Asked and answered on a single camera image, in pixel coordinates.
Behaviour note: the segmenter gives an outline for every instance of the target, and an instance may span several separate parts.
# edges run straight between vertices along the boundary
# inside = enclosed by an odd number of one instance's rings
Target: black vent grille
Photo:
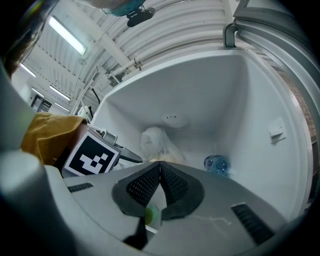
[[[274,232],[245,203],[231,207],[257,245],[270,239]]]
[[[189,189],[188,183],[182,177],[179,177],[163,165],[161,166],[160,183],[168,206],[182,199]]]
[[[94,185],[92,185],[91,183],[87,182],[87,183],[82,183],[82,184],[79,184],[79,185],[74,185],[74,186],[68,186],[68,189],[71,193],[73,192],[77,192],[77,191],[80,191],[80,190],[86,190],[86,189],[89,189],[89,188],[92,188]]]
[[[159,177],[160,165],[157,165],[139,178],[131,181],[126,186],[126,191],[130,197],[146,207],[159,185]]]

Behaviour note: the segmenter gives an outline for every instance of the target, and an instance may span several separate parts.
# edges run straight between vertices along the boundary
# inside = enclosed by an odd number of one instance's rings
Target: white bin
[[[186,125],[172,128],[163,115]],[[146,70],[106,95],[92,124],[140,156],[142,132],[163,127],[187,165],[204,170],[207,156],[224,155],[231,179],[288,221],[305,209],[312,173],[307,123],[286,83],[252,52],[202,52]],[[279,126],[282,140],[273,142],[270,132]]]

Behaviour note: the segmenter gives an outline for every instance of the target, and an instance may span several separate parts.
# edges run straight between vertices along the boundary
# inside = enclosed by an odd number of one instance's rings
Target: hanging object
[[[132,28],[144,21],[151,19],[156,10],[154,8],[145,8],[143,3],[145,0],[119,0],[118,7],[103,8],[105,14],[112,14],[114,16],[126,16],[129,20],[126,23],[128,27]]]

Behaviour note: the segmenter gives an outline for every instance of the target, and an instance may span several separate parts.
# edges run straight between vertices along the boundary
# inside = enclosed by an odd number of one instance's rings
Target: black mesh pad
[[[196,178],[166,162],[154,162],[119,180],[112,189],[112,198],[125,214],[143,218],[145,207],[159,183],[167,204],[161,213],[162,220],[191,214],[205,196],[204,188]]]
[[[188,183],[163,165],[161,166],[160,177],[167,206],[172,205],[186,195],[189,188]]]
[[[126,192],[144,207],[147,206],[159,185],[160,165],[142,174],[126,186]]]

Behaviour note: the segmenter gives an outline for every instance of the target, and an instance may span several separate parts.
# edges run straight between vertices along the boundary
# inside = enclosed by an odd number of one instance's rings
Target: plastic bottle
[[[210,173],[216,173],[222,176],[228,176],[230,167],[227,158],[222,155],[209,155],[204,160],[204,168]]]

